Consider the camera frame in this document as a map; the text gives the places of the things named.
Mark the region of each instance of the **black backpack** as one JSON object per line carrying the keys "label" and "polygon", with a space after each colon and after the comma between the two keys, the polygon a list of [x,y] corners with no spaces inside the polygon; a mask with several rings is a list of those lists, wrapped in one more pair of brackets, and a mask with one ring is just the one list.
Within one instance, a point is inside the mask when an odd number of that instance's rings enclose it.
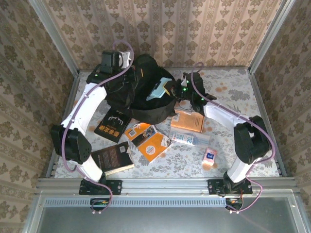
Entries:
{"label": "black backpack", "polygon": [[158,124],[168,116],[174,116],[176,98],[165,93],[161,98],[146,98],[162,77],[174,77],[156,63],[150,55],[136,58],[130,70],[106,84],[108,104],[125,115],[148,124]]}

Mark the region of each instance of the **cable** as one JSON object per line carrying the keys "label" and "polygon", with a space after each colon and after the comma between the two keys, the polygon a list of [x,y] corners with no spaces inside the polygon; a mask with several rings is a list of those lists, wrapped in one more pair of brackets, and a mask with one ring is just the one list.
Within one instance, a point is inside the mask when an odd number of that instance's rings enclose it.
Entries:
{"label": "cable", "polygon": [[221,194],[220,192],[218,192],[217,190],[215,190],[216,191],[216,193],[217,193],[217,195],[219,196],[219,197],[222,197],[222,198],[224,198],[225,197],[225,187],[223,187],[223,189],[222,189],[222,193],[223,194]]}
{"label": "cable", "polygon": [[183,108],[182,106],[180,106],[180,104],[178,103],[178,106],[183,109],[183,110],[186,110],[186,111],[191,111],[192,107],[190,109],[186,109],[186,108]]}
{"label": "cable", "polygon": [[126,42],[126,41],[118,40],[118,41],[113,42],[113,44],[112,44],[113,49],[115,49],[115,45],[116,45],[117,43],[124,43],[124,44],[126,44],[126,45],[130,48],[130,51],[131,51],[132,56],[133,56],[133,59],[131,59],[129,66],[128,66],[125,70],[121,71],[119,74],[116,74],[116,75],[114,75],[114,76],[112,76],[112,77],[110,77],[110,78],[108,78],[108,79],[106,79],[106,80],[100,82],[99,84],[97,84],[96,86],[94,86],[93,88],[91,88],[91,89],[85,94],[85,96],[83,97],[83,99],[81,100],[81,102],[79,103],[79,105],[77,106],[76,110],[75,110],[74,113],[72,114],[72,117],[71,117],[71,119],[70,119],[70,121],[69,121],[67,127],[65,128],[65,131],[64,131],[64,134],[63,134],[63,138],[62,138],[62,145],[61,145],[61,151],[62,151],[62,158],[63,158],[64,166],[65,166],[65,168],[66,168],[69,172],[74,172],[75,170],[77,170],[77,171],[84,177],[84,179],[86,179],[87,181],[89,181],[89,182],[91,182],[91,183],[93,183],[93,184],[95,184],[95,185],[102,186],[102,187],[106,188],[106,189],[109,191],[109,193],[110,193],[109,202],[108,202],[108,205],[107,205],[103,210],[105,210],[105,209],[110,205],[110,203],[111,203],[111,200],[112,200],[112,191],[111,191],[111,189],[110,189],[108,186],[104,185],[104,184],[97,183],[97,182],[93,181],[92,179],[86,177],[86,175],[85,175],[80,169],[77,169],[77,165],[76,165],[76,166],[74,167],[74,169],[72,169],[72,170],[69,168],[69,166],[68,166],[68,164],[67,164],[67,161],[66,161],[66,156],[65,156],[65,140],[66,140],[67,133],[68,133],[68,130],[69,130],[71,124],[74,122],[75,117],[77,116],[77,114],[78,114],[78,112],[79,112],[81,106],[82,106],[83,103],[86,101],[86,99],[89,97],[89,95],[90,95],[96,88],[98,88],[98,87],[102,86],[103,84],[105,84],[105,83],[107,83],[107,82],[109,82],[109,81],[111,81],[111,80],[113,80],[113,79],[116,79],[117,77],[123,75],[123,74],[124,74],[125,72],[127,72],[127,71],[129,70],[129,68],[132,66],[133,61],[134,61],[134,50],[133,50],[132,46],[131,46],[128,42]]}
{"label": "cable", "polygon": [[203,99],[205,99],[207,102],[210,102],[210,103],[212,103],[213,105],[215,105],[215,106],[217,106],[217,107],[219,107],[219,108],[222,108],[223,110],[229,112],[230,114],[232,114],[232,115],[234,115],[234,116],[236,116],[236,117],[239,117],[240,119],[242,119],[242,120],[246,121],[247,123],[249,123],[251,126],[253,126],[253,127],[255,127],[256,129],[258,129],[260,132],[263,133],[263,135],[266,136],[266,138],[269,140],[270,145],[271,145],[271,147],[272,147],[272,154],[271,154],[271,156],[268,157],[268,158],[266,158],[266,159],[261,159],[261,160],[259,160],[259,161],[257,161],[257,162],[254,162],[254,164],[251,166],[251,168],[248,170],[248,172],[246,173],[246,176],[245,176],[246,179],[247,179],[249,182],[255,183],[255,184],[257,184],[257,185],[260,187],[260,191],[259,191],[257,197],[256,197],[256,198],[252,201],[252,203],[250,203],[247,207],[245,207],[245,208],[243,208],[243,209],[240,209],[240,210],[237,210],[237,209],[235,209],[234,207],[228,205],[228,207],[230,207],[231,209],[233,209],[235,212],[245,211],[245,210],[249,209],[251,206],[253,206],[253,205],[255,204],[255,202],[259,199],[259,197],[261,196],[261,193],[262,193],[262,191],[263,191],[262,185],[259,184],[259,183],[256,182],[256,181],[251,180],[247,175],[248,175],[249,172],[254,168],[254,165],[256,165],[256,164],[258,164],[258,163],[266,162],[266,161],[271,160],[271,159],[273,159],[273,158],[275,157],[275,155],[276,155],[276,145],[275,145],[274,141],[272,140],[272,138],[270,137],[270,135],[269,135],[265,130],[263,130],[260,126],[258,126],[257,124],[253,123],[253,122],[250,121],[249,119],[247,119],[247,118],[245,118],[245,117],[243,117],[243,116],[241,116],[241,115],[239,115],[239,114],[233,112],[231,109],[226,108],[226,107],[222,106],[221,104],[215,103],[215,102],[212,101],[212,100],[209,100],[208,98],[206,98],[205,96],[203,96],[203,95],[198,91],[198,89],[196,88],[196,86],[195,86],[195,84],[194,84],[194,80],[193,80],[194,69],[197,68],[198,65],[201,65],[201,66],[200,66],[200,69],[199,69],[199,71],[201,71],[202,68],[203,68],[203,66],[204,66],[203,62],[198,62],[198,63],[196,63],[196,64],[193,66],[192,70],[191,70],[191,84],[192,84],[194,90],[196,91],[196,93],[198,93],[198,95],[201,96]]}
{"label": "cable", "polygon": [[240,196],[240,199],[242,200],[242,206],[241,206],[240,209],[242,209],[242,208],[243,208],[243,204],[244,204],[244,200],[243,200],[243,191],[242,191],[242,189],[241,189],[241,196]]}
{"label": "cable", "polygon": [[[94,204],[96,204],[96,203],[98,203],[98,202],[101,202],[102,204],[104,204],[105,199],[100,198],[100,199],[93,200],[93,202],[92,202],[92,204],[91,204],[91,210],[93,211],[93,214],[96,213],[96,210],[94,209]],[[98,213],[101,214],[102,211],[103,211],[106,207],[104,207],[103,209],[99,210]]]}
{"label": "cable", "polygon": [[119,89],[114,90],[114,91],[109,90],[109,93],[111,94],[111,93],[115,93],[117,91],[120,91],[123,87],[124,87],[124,82],[122,82],[122,86]]}

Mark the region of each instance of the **book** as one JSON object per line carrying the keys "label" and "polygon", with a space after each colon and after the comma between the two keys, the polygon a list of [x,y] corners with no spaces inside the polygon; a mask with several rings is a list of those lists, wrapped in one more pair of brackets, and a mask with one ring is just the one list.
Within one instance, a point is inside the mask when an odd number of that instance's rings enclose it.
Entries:
{"label": "book", "polygon": [[91,156],[106,176],[134,167],[128,142],[94,151]]}
{"label": "book", "polygon": [[110,108],[94,133],[118,143],[130,121],[129,116]]}
{"label": "book", "polygon": [[125,131],[125,135],[149,162],[153,161],[172,143],[172,141],[166,135],[159,132],[154,125],[146,123],[140,123],[128,129]]}
{"label": "book", "polygon": [[172,117],[171,127],[202,132],[204,116],[196,112],[175,110],[176,115]]}

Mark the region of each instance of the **floral wallpaper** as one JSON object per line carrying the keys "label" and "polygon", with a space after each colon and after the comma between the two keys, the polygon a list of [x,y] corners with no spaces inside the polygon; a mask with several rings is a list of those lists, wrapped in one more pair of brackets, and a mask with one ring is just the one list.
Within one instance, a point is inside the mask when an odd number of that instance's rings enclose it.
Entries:
{"label": "floral wallpaper", "polygon": [[247,67],[281,0],[43,2],[79,69],[93,69],[115,39],[165,67]]}
{"label": "floral wallpaper", "polygon": [[0,2],[0,232],[17,233],[73,76],[28,1]]}
{"label": "floral wallpaper", "polygon": [[295,2],[255,76],[283,162],[311,214],[311,1]]}

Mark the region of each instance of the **barcode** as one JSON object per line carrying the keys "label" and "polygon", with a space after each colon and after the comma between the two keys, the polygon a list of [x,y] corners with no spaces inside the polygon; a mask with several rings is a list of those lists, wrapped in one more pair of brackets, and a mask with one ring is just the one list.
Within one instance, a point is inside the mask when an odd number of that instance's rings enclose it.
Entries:
{"label": "barcode", "polygon": [[120,152],[121,153],[125,152],[125,147],[120,147]]}
{"label": "barcode", "polygon": [[131,132],[129,132],[128,133],[131,137],[133,137],[135,134],[136,134],[136,132],[135,132],[135,130],[132,130]]}

